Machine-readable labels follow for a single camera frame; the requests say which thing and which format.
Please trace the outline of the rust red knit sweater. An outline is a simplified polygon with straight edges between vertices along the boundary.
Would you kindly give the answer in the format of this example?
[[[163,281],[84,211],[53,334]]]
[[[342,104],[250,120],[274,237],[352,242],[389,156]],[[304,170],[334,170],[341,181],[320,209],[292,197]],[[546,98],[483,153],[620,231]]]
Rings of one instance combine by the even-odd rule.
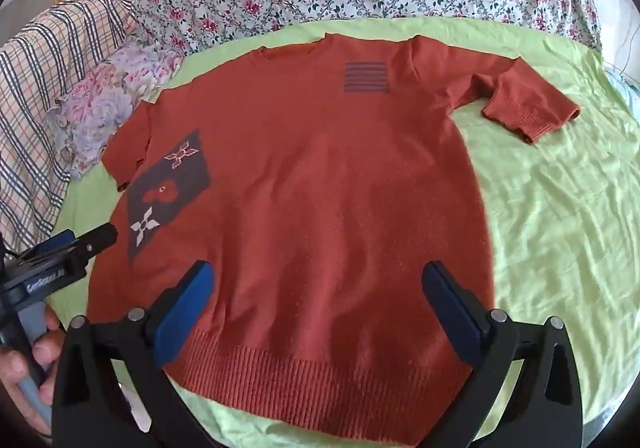
[[[529,143],[579,113],[524,60],[423,36],[256,49],[139,104],[102,159],[118,238],[94,262],[90,320],[148,306],[205,260],[216,286],[171,379],[300,428],[420,442],[468,375],[423,266],[494,300],[450,118],[476,100]]]

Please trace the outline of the purple floral pillow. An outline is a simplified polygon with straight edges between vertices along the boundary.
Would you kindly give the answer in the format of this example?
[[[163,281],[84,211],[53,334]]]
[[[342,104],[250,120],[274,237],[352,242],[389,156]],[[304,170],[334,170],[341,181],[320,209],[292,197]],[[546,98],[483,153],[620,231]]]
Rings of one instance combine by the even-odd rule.
[[[132,40],[97,64],[48,111],[54,148],[70,176],[98,164],[108,141],[142,101],[150,101],[179,71],[183,54]]]

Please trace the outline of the plaid checked blanket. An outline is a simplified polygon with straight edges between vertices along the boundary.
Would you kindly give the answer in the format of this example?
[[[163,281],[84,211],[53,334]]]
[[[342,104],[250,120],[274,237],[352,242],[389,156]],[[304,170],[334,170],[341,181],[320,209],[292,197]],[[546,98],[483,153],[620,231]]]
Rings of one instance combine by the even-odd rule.
[[[134,0],[63,0],[1,49],[1,235],[20,252],[46,240],[70,172],[47,114],[125,41]]]

